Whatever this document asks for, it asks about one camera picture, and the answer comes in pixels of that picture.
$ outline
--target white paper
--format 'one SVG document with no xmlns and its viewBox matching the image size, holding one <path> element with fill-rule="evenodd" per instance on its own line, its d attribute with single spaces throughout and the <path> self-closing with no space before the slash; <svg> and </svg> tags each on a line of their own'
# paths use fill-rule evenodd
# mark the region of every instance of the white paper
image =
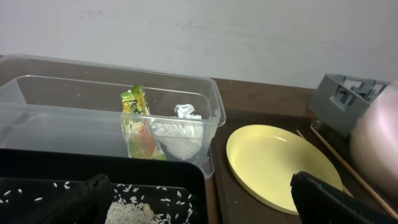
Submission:
<svg viewBox="0 0 398 224">
<path fill-rule="evenodd" d="M 201 119 L 194 115 L 194 107 L 190 104 L 177 105 L 174 111 L 179 118 Z M 181 160 L 190 159 L 202 146 L 203 126 L 160 124 L 154 123 L 155 135 L 166 145 L 166 150 Z"/>
</svg>

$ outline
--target wall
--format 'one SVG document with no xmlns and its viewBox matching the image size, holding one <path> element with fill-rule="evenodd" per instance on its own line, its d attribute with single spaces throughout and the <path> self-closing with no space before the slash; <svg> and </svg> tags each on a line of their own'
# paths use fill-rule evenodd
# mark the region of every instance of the wall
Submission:
<svg viewBox="0 0 398 224">
<path fill-rule="evenodd" d="M 0 54 L 316 88 L 398 78 L 396 0 L 2 0 Z"/>
</svg>

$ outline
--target pink ball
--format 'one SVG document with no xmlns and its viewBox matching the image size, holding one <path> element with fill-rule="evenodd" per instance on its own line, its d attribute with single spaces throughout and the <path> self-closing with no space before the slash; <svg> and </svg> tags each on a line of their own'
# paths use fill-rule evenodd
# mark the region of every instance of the pink ball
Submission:
<svg viewBox="0 0 398 224">
<path fill-rule="evenodd" d="M 398 89 L 386 89 L 358 120 L 350 151 L 369 181 L 398 196 Z"/>
</svg>

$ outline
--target gray plastic crate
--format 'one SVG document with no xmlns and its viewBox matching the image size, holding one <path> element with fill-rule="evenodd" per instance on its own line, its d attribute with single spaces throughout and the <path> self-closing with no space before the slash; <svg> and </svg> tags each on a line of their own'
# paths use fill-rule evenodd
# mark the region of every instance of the gray plastic crate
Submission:
<svg viewBox="0 0 398 224">
<path fill-rule="evenodd" d="M 310 110 L 319 120 L 347 137 L 356 121 L 388 84 L 377 80 L 326 74 L 314 94 Z"/>
</svg>

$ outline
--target brown table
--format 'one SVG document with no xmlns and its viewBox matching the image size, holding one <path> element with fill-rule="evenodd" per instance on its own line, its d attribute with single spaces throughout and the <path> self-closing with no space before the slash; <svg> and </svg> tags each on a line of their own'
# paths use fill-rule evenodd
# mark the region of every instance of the brown table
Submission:
<svg viewBox="0 0 398 224">
<path fill-rule="evenodd" d="M 308 110 L 308 104 L 315 91 L 313 89 L 222 79 L 215 79 L 215 81 L 225 110 L 314 118 Z M 214 176 L 206 180 L 206 196 L 209 223 L 221 223 Z"/>
</svg>

